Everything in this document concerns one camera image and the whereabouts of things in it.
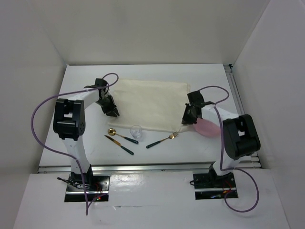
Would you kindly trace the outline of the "cream cloth placemat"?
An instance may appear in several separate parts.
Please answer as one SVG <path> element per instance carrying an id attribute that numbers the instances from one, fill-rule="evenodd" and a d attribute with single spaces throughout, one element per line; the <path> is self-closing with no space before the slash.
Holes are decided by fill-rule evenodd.
<path id="1" fill-rule="evenodd" d="M 185 132 L 188 126 L 182 124 L 182 117 L 189 92 L 187 83 L 120 79 L 110 90 L 120 116 L 109 119 L 108 125 Z"/>

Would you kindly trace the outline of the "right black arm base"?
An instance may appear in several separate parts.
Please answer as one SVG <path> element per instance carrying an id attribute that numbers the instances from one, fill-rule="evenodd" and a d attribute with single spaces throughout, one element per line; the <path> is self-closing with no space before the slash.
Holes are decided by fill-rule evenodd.
<path id="1" fill-rule="evenodd" d="M 229 173 L 220 179 L 213 179 L 208 173 L 193 174 L 193 180 L 189 182 L 194 187 L 195 199 L 224 199 L 238 198 L 235 178 Z"/>

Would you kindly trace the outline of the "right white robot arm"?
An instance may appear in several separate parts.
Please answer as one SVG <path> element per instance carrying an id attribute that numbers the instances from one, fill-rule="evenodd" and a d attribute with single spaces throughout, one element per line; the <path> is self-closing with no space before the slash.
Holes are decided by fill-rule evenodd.
<path id="1" fill-rule="evenodd" d="M 182 117 L 183 125 L 193 125 L 204 119 L 220 127 L 220 159 L 210 165 L 208 175 L 209 184 L 219 187 L 224 176 L 231 173 L 244 156 L 261 148 L 253 119 L 249 114 L 234 114 L 217 107 L 214 102 L 205 102 L 200 91 L 191 92 L 187 97 L 189 103 Z"/>

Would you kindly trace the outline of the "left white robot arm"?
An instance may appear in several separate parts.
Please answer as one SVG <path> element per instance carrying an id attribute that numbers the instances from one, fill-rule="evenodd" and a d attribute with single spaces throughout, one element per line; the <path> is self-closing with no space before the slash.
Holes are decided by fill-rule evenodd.
<path id="1" fill-rule="evenodd" d="M 71 181 L 83 190 L 94 185 L 91 164 L 84 149 L 82 135 L 86 129 L 85 109 L 91 104 L 99 105 L 106 116 L 120 116 L 113 97 L 105 87 L 108 82 L 97 78 L 94 85 L 86 86 L 85 92 L 68 99 L 57 99 L 55 104 L 53 130 L 63 141 L 71 158 Z"/>

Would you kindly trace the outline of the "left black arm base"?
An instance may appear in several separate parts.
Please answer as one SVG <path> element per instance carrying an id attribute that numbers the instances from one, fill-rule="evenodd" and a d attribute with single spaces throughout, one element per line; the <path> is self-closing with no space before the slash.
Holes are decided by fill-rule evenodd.
<path id="1" fill-rule="evenodd" d="M 58 180 L 67 184 L 64 202 L 85 202 L 82 183 L 73 183 L 71 178 Z M 86 184 L 88 202 L 108 202 L 109 201 L 110 176 L 96 176 L 93 184 Z"/>

